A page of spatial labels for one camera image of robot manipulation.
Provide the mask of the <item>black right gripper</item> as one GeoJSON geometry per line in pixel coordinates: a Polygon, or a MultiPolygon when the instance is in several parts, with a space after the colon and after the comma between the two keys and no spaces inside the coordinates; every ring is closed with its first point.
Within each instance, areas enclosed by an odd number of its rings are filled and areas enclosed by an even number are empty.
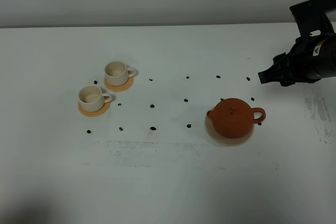
{"type": "Polygon", "coordinates": [[[289,86],[297,82],[314,83],[335,77],[335,30],[327,13],[335,10],[335,0],[308,0],[290,7],[300,37],[287,54],[259,72],[261,84],[279,82],[289,86]]]}

